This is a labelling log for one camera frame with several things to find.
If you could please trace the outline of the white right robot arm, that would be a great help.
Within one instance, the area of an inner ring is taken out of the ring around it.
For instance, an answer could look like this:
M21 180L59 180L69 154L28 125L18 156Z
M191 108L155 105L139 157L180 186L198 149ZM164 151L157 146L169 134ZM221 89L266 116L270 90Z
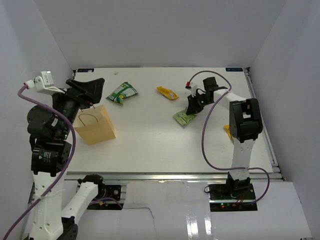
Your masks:
M186 83L185 88L191 90L187 97L187 115L200 113L205 106L212 105L202 129L201 151L206 163L213 169L227 171L226 195L236 200L250 187L250 161L252 148L263 131L262 117L259 102L256 98L243 98L231 92L230 87L219 86L214 77L203 80L204 90L199 93L199 88ZM213 166L205 153L205 131L216 105L221 105L228 110L229 132L233 138L233 156L230 168Z

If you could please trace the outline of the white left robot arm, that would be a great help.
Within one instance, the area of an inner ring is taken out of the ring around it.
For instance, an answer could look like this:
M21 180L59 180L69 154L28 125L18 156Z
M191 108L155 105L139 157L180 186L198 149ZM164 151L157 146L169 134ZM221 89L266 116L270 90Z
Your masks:
M75 153L76 144L68 142L68 136L76 135L73 123L80 110L98 104L102 98L104 79L88 82L72 79L68 88L57 88L36 77L24 85L24 89L36 88L37 92L50 95L52 106L35 102L27 114L31 147L31 171L36 199L31 240L74 240L78 235L78 223L96 199L105 196L106 187L98 174L85 176L69 205L62 208L62 196L67 168Z

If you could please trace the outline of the brown paper bag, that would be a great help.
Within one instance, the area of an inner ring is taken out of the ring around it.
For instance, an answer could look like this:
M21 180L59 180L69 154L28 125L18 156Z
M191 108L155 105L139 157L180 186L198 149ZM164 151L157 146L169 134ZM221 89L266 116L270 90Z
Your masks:
M115 128L104 105L80 110L73 127L87 145L116 138Z

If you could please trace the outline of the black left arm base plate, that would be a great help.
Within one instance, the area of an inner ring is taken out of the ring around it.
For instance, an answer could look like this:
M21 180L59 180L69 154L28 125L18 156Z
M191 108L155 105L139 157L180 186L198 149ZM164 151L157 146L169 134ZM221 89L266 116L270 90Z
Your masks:
M123 204L120 203L122 193L121 185L103 185L102 193L92 201L98 201L87 207L88 210L121 210Z

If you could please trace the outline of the green white chips bag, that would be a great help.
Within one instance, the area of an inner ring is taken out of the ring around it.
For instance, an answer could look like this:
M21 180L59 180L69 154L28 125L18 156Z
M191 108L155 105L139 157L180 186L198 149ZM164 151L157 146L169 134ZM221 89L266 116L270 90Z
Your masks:
M116 88L106 99L116 104L123 105L124 99L138 95L138 91L127 81L123 82L118 88Z

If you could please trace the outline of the yellow snack bar wrapper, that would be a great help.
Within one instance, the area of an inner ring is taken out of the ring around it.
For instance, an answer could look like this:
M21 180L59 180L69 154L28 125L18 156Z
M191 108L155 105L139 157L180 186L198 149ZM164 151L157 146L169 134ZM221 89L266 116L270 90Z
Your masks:
M178 95L170 89L164 88L162 86L158 86L156 89L161 95L169 100L177 100L179 98Z

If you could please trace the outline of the green snack packet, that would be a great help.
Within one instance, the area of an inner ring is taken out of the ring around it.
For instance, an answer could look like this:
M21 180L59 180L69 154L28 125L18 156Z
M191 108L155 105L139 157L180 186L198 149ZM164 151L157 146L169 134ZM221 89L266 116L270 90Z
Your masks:
M177 123L185 128L188 126L197 116L195 114L187 115L187 108L175 113L173 115L173 119L177 121Z

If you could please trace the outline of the yellow snack packet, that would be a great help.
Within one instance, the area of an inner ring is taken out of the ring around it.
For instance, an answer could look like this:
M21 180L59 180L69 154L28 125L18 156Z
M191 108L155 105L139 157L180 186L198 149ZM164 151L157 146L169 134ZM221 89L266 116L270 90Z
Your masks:
M233 143L233 142L234 142L234 138L233 138L233 136L232 136L232 134L231 134L230 126L229 126L229 125L225 125L223 128L224 128L225 132L227 133L229 139L230 139L231 142Z

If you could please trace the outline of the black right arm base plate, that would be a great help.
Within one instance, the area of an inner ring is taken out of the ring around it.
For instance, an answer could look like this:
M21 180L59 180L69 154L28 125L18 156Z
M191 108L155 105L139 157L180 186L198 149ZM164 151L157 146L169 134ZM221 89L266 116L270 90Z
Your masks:
M225 212L255 212L258 210L254 187L238 193L229 193L226 184L209 184L203 189L209 196L209 206L212 213Z

